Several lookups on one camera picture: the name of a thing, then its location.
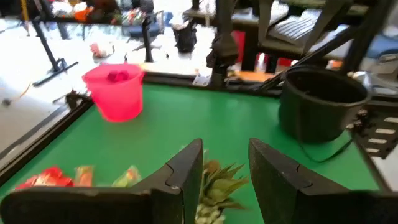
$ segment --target desk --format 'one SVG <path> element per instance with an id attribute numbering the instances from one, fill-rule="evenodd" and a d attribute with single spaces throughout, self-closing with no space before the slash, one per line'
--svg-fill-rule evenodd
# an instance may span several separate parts
<path id="1" fill-rule="evenodd" d="M 278 107 L 279 101 L 271 98 L 149 84 L 144 85 L 144 110 L 129 122 L 109 123 L 96 106 L 82 103 L 56 127 L 71 125 L 1 186 L 0 197 L 54 165 L 69 176 L 74 176 L 77 166 L 94 165 L 95 185 L 102 186 L 111 185 L 132 164 L 147 177 L 195 138 L 203 139 L 209 159 L 218 159 L 224 166 L 245 164 L 240 175 L 249 175 L 248 142 L 258 138 L 349 189 L 377 189 L 354 145 L 330 162 L 308 160 L 297 142 L 279 128 Z M 306 148 L 320 159 L 348 138 L 343 133 L 329 144 Z M 39 141 L 50 141 L 50 137 Z M 226 223 L 263 223 L 251 184 L 233 197 L 249 209 L 226 210 Z"/>
<path id="2" fill-rule="evenodd" d="M 269 25 L 273 26 L 283 20 L 287 16 L 288 10 L 286 6 L 274 4 L 271 10 Z M 198 24 L 205 24 L 206 11 L 204 9 L 190 9 L 185 11 L 184 15 L 193 18 Z M 254 70 L 254 64 L 258 53 L 258 20 L 258 17 L 254 16 L 252 12 L 247 14 L 236 12 L 232 15 L 233 29 L 246 33 L 241 66 L 242 70 Z M 210 16 L 210 24 L 216 26 L 214 13 Z"/>
<path id="3" fill-rule="evenodd" d="M 168 73 L 168 74 L 181 74 L 194 77 L 196 76 L 196 72 L 198 69 L 206 70 L 208 74 L 211 74 L 211 69 L 209 68 L 195 68 L 194 66 L 184 66 L 178 68 L 176 72 L 175 67 L 171 67 L 168 61 L 166 62 L 153 62 L 153 63 L 142 63 L 139 65 L 141 69 L 145 72 L 156 72 L 156 73 Z M 235 71 L 236 76 L 244 81 L 252 81 L 252 82 L 264 82 L 265 80 L 272 78 L 274 74 L 264 73 L 264 72 L 248 72 L 248 71 Z"/>
<path id="4" fill-rule="evenodd" d="M 311 47 L 311 49 L 308 51 L 308 54 L 318 50 L 320 47 L 333 40 L 340 32 L 347 28 L 347 25 L 340 25 L 336 30 L 327 32 L 322 39 L 320 39 Z M 339 46 L 335 50 L 325 55 L 323 58 L 320 58 L 318 63 L 325 67 L 329 60 L 343 60 L 350 46 L 351 41 L 348 41 L 347 43 Z M 259 51 L 271 55 L 271 60 L 277 60 L 279 57 L 300 60 L 305 56 L 303 54 L 303 47 L 298 47 L 271 36 L 267 36 L 267 39 L 260 45 Z M 277 63 L 274 62 L 272 65 L 267 66 L 267 72 L 274 73 L 276 71 L 276 65 Z M 254 68 L 254 66 L 255 62 L 252 62 L 250 67 Z"/>

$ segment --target black table edge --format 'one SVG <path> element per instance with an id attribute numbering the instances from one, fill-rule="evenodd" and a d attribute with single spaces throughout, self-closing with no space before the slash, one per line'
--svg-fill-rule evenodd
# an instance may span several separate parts
<path id="1" fill-rule="evenodd" d="M 60 116 L 63 112 L 65 112 L 68 109 L 67 106 L 63 105 L 58 107 L 55 111 L 50 113 L 46 118 L 44 118 L 41 122 L 36 124 L 32 129 L 30 129 L 28 132 L 26 132 L 23 136 L 21 136 L 19 139 L 11 143 L 7 148 L 5 148 L 3 151 L 0 152 L 0 159 L 4 159 L 4 157 L 9 154 L 15 147 L 19 146 L 20 144 L 24 143 L 27 141 L 29 138 L 31 138 L 40 128 L 43 128 L 49 122 L 51 122 L 53 119 L 55 119 L 57 116 Z"/>
<path id="2" fill-rule="evenodd" d="M 155 73 L 146 72 L 144 77 L 144 83 L 157 84 L 157 85 L 168 85 L 168 86 L 180 86 L 193 89 L 202 89 L 210 91 L 222 91 L 229 93 L 242 93 L 254 96 L 265 96 L 279 98 L 281 90 L 274 89 L 270 90 L 268 93 L 255 93 L 253 91 L 241 90 L 238 86 L 251 85 L 252 82 L 240 81 L 231 82 L 229 88 L 219 89 L 212 87 L 199 87 L 193 86 L 192 81 L 195 77 L 189 75 L 180 74 L 170 74 L 170 73 Z M 53 140 L 55 140 L 59 135 L 61 135 L 69 126 L 72 125 L 81 115 L 84 114 L 91 106 L 92 101 L 84 101 L 80 103 L 74 110 L 71 110 L 65 117 L 58 121 L 54 126 L 52 126 L 48 131 L 43 133 L 37 140 L 26 147 L 22 152 L 20 152 L 16 157 L 11 159 L 5 164 L 0 170 L 0 186 L 5 184 L 13 175 L 19 172 L 27 163 L 29 163 L 37 154 L 42 152 Z M 391 191 L 390 187 L 382 177 L 376 165 L 372 162 L 371 158 L 366 154 L 366 151 L 360 144 L 355 141 L 355 144 L 360 151 L 364 162 L 366 163 L 368 169 L 374 181 L 379 186 L 380 190 Z"/>

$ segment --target black bucket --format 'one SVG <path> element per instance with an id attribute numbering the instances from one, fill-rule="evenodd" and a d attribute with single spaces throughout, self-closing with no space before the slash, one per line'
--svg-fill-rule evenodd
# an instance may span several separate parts
<path id="1" fill-rule="evenodd" d="M 301 142 L 336 139 L 370 100 L 359 82 L 324 68 L 298 66 L 285 72 L 279 123 Z"/>

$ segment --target pink bucket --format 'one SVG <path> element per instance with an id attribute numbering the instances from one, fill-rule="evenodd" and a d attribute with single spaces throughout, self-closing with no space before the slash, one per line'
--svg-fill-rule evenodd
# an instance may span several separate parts
<path id="1" fill-rule="evenodd" d="M 142 111 L 142 78 L 137 65 L 100 65 L 85 75 L 83 81 L 102 116 L 110 122 L 134 119 Z"/>

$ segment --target green table surface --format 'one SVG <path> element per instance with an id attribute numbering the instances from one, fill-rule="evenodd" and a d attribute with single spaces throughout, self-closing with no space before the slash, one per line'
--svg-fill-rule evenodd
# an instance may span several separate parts
<path id="1" fill-rule="evenodd" d="M 271 98 L 144 85 L 144 109 L 136 119 L 109 123 L 92 106 L 6 182 L 0 197 L 54 165 L 71 177 L 75 167 L 94 165 L 97 186 L 111 185 L 130 165 L 147 177 L 195 138 L 203 139 L 208 159 L 218 159 L 223 165 L 245 164 L 241 175 L 250 175 L 248 142 L 258 138 L 349 189 L 377 189 L 354 145 L 330 162 L 308 160 L 297 142 L 279 128 L 278 107 L 278 100 Z M 344 133 L 331 143 L 305 148 L 321 159 L 348 139 Z M 233 198 L 248 210 L 226 210 L 225 223 L 263 223 L 251 184 L 237 190 Z"/>

